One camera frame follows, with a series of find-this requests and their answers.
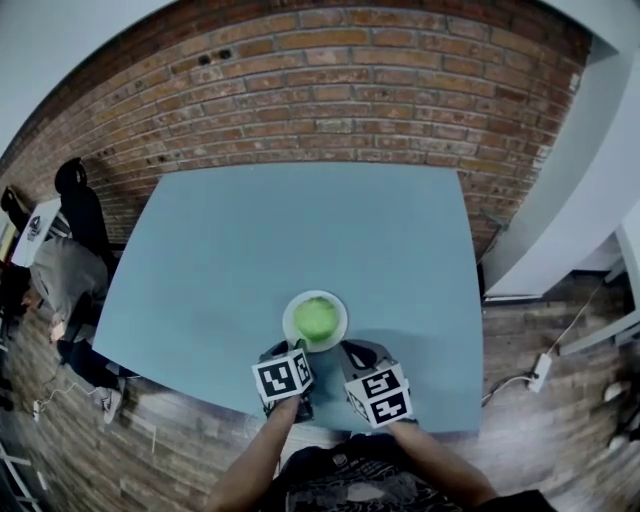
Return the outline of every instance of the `sneaker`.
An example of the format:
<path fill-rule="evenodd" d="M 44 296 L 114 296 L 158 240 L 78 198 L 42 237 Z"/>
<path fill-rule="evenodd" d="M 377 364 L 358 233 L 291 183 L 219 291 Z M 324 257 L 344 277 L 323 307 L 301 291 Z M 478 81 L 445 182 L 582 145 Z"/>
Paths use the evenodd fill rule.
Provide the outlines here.
<path fill-rule="evenodd" d="M 113 418 L 115 418 L 118 409 L 120 409 L 120 406 L 122 405 L 122 393 L 120 393 L 120 391 L 118 391 L 117 389 L 112 389 L 111 393 L 109 394 L 108 400 L 108 406 L 105 407 L 104 411 L 104 422 L 107 425 L 109 425 L 113 421 Z"/>
<path fill-rule="evenodd" d="M 626 436 L 624 434 L 618 434 L 618 435 L 614 436 L 613 438 L 611 438 L 607 448 L 609 448 L 609 451 L 613 452 L 613 451 L 617 450 L 618 448 L 624 446 L 628 442 L 629 442 L 629 437 L 628 436 Z"/>
<path fill-rule="evenodd" d="M 614 398 L 620 396 L 631 387 L 629 382 L 614 382 L 604 392 L 604 401 L 610 402 Z"/>
<path fill-rule="evenodd" d="M 100 388 L 100 395 L 102 395 L 102 410 L 106 413 L 111 407 L 111 390 Z"/>

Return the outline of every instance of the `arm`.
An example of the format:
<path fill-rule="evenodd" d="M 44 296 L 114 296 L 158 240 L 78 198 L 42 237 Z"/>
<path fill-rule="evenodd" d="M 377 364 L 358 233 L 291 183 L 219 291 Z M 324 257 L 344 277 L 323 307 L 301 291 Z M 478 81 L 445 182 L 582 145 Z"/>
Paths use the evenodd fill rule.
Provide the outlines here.
<path fill-rule="evenodd" d="M 418 425 L 397 421 L 389 426 L 400 447 L 418 468 L 419 476 L 463 507 L 479 507 L 498 497 L 486 476 L 458 457 Z"/>
<path fill-rule="evenodd" d="M 273 481 L 299 402 L 300 395 L 275 408 L 249 447 L 213 486 L 209 512 L 245 512 L 255 507 Z"/>

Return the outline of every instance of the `black chair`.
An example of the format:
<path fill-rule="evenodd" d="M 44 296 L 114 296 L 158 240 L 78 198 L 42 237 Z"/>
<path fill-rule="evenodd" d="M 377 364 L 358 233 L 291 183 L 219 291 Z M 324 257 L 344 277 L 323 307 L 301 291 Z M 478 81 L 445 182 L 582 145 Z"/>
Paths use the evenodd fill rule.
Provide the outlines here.
<path fill-rule="evenodd" d="M 30 215 L 22 208 L 15 193 L 9 187 L 4 189 L 2 198 L 0 198 L 0 208 L 7 212 L 18 232 L 22 233 L 27 227 Z"/>
<path fill-rule="evenodd" d="M 87 175 L 80 158 L 69 160 L 60 167 L 55 187 L 60 194 L 60 210 L 69 222 L 73 239 L 100 256 L 109 274 L 113 275 L 118 265 L 113 251 L 123 250 L 124 244 L 109 243 L 100 201 L 87 186 Z"/>

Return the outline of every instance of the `white wall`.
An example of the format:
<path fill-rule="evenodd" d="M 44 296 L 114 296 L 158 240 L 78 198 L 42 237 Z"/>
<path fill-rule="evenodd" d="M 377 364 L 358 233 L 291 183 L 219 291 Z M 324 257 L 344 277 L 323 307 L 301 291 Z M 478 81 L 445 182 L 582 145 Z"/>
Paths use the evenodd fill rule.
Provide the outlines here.
<path fill-rule="evenodd" d="M 0 0 L 0 155 L 74 67 L 172 1 Z"/>
<path fill-rule="evenodd" d="M 614 37 L 620 51 L 594 40 L 540 178 L 484 259 L 491 297 L 543 294 L 592 253 L 640 198 L 640 10 L 633 0 L 557 3 L 572 7 L 583 23 L 606 21 L 587 28 L 609 30 L 604 35 Z M 612 5 L 617 8 L 609 12 Z M 585 9 L 598 7 L 602 16 L 584 16 Z M 610 31 L 614 26 L 618 30 Z"/>

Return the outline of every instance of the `white box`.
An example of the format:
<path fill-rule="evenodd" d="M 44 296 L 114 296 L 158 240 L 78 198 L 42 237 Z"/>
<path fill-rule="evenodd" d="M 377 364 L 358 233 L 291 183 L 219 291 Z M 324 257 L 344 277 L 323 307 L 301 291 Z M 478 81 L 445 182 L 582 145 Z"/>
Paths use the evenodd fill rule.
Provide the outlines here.
<path fill-rule="evenodd" d="M 265 403 L 300 395 L 313 382 L 307 356 L 302 349 L 254 364 L 251 369 L 258 393 Z"/>

